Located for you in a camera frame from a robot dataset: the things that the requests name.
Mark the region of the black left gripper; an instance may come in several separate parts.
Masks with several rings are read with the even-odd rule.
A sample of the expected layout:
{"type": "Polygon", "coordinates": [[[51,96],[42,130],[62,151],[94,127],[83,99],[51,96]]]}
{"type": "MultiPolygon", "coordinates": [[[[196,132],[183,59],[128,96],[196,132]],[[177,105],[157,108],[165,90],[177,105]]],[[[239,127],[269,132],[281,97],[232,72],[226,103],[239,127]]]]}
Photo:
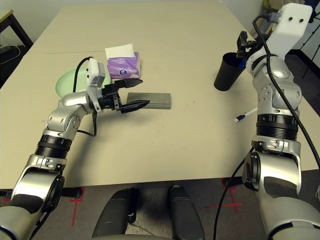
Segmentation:
{"type": "Polygon", "coordinates": [[[130,113],[137,111],[150,103],[150,100],[134,100],[127,104],[121,104],[118,90],[121,88],[132,88],[143,83],[138,78],[124,78],[115,80],[112,84],[107,84],[101,89],[102,97],[98,99],[98,103],[102,110],[111,109],[122,113],[130,113]]]}

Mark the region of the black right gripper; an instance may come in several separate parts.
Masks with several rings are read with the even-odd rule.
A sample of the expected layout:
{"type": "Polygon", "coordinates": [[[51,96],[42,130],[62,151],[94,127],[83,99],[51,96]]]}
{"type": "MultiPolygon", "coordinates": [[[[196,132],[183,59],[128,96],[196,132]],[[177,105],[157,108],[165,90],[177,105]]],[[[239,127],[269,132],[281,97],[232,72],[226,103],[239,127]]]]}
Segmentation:
{"type": "Polygon", "coordinates": [[[261,49],[263,44],[259,41],[249,40],[246,31],[241,31],[237,39],[236,57],[239,59],[248,59],[251,55],[261,49]]]}

